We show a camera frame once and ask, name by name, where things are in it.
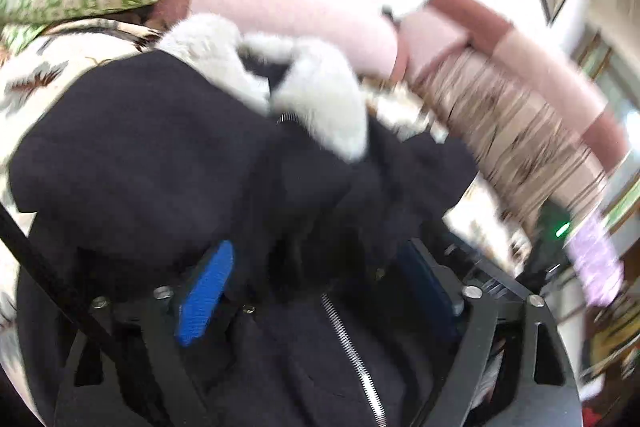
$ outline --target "black coat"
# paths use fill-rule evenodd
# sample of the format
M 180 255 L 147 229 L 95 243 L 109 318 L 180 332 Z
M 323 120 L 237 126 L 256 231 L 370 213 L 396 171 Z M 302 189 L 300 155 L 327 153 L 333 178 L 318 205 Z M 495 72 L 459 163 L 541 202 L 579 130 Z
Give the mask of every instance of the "black coat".
M 253 113 L 156 51 L 71 86 L 22 140 L 10 186 L 21 212 L 38 213 L 31 240 L 88 302 L 176 283 L 209 248 L 233 243 L 225 301 L 257 312 L 188 355 L 222 425 L 372 421 L 319 304 L 324 292 L 370 366 L 388 424 L 398 425 L 411 394 L 399 367 L 421 362 L 407 355 L 415 346 L 398 351 L 413 362 L 398 362 L 366 325 L 375 319 L 362 298 L 401 242 L 454 206 L 476 172 L 461 142 L 400 142 L 374 120 L 366 157 L 344 163 L 297 124 Z M 33 324 L 59 319 L 25 275 L 18 308 L 30 387 L 47 420 L 64 353 L 44 347 Z M 203 353 L 217 362 L 203 363 Z

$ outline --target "screw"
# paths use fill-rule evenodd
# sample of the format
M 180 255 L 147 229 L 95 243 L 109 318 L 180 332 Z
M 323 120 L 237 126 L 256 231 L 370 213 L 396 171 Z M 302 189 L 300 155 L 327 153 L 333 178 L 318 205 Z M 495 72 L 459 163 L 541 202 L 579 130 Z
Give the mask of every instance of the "screw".
M 171 286 L 160 286 L 154 290 L 154 299 L 158 299 L 159 301 L 173 296 L 174 291 L 171 289 Z
M 536 308 L 542 308 L 545 305 L 545 299 L 540 295 L 529 295 L 529 297 L 527 297 L 527 301 Z
M 99 310 L 101 308 L 105 308 L 109 305 L 109 301 L 107 299 L 107 297 L 96 297 L 94 300 L 91 301 L 91 308 L 93 308 L 94 310 Z
M 478 286 L 465 286 L 462 288 L 462 295 L 470 299 L 479 299 L 482 297 L 482 290 Z

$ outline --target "green light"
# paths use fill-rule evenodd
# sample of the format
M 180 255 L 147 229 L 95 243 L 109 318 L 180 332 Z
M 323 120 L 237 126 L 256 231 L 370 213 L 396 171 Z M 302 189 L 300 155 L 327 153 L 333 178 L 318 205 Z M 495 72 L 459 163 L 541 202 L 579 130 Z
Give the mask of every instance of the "green light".
M 569 223 L 564 223 L 564 225 L 562 225 L 562 227 L 560 227 L 556 232 L 556 237 L 560 237 L 567 230 L 569 230 Z

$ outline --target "white fur trim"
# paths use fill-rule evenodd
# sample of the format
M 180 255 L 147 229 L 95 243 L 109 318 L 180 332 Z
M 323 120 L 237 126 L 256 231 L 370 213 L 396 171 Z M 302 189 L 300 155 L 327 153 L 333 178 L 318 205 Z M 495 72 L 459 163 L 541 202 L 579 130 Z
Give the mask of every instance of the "white fur trim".
M 156 46 L 204 76 L 211 84 L 249 108 L 267 114 L 264 85 L 244 70 L 238 57 L 241 35 L 231 21 L 214 14 L 198 14 L 175 25 Z
M 271 93 L 271 112 L 291 111 L 322 146 L 348 162 L 367 150 L 367 109 L 344 55 L 313 38 L 247 35 L 242 47 L 272 62 L 291 62 Z

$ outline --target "zipper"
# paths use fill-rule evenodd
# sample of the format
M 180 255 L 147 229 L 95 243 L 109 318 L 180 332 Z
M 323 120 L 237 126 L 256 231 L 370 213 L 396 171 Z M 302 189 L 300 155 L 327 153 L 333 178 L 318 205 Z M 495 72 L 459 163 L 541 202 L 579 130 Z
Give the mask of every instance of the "zipper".
M 358 379 L 360 380 L 362 389 L 364 390 L 364 395 L 367 397 L 367 401 L 369 402 L 369 406 L 373 412 L 373 418 L 376 420 L 376 425 L 378 427 L 386 427 L 385 409 L 382 407 L 382 402 L 380 402 L 376 386 L 373 385 L 373 379 L 371 378 L 369 371 L 367 371 L 364 362 L 362 362 L 356 348 L 353 346 L 349 333 L 347 333 L 347 330 L 344 328 L 344 324 L 342 323 L 340 315 L 338 315 L 334 304 L 326 294 L 322 295 L 322 307 L 328 315 L 329 321 L 334 327 L 336 335 L 338 335 L 338 340 L 342 345 L 342 349 L 344 349 L 344 352 L 347 354 L 347 358 L 358 375 Z

